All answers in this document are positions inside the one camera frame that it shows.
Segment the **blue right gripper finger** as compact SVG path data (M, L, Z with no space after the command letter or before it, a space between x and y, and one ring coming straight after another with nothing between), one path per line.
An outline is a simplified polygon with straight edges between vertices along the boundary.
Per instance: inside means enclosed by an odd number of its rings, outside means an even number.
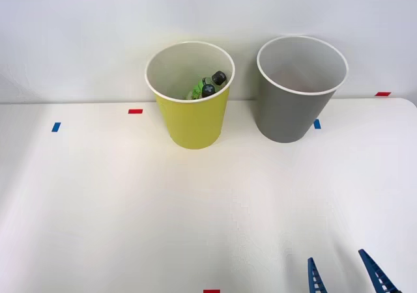
M323 281L312 257L308 259L308 285L310 293L323 292Z
M358 253L366 267L376 293L399 293L397 287L364 249L360 249Z

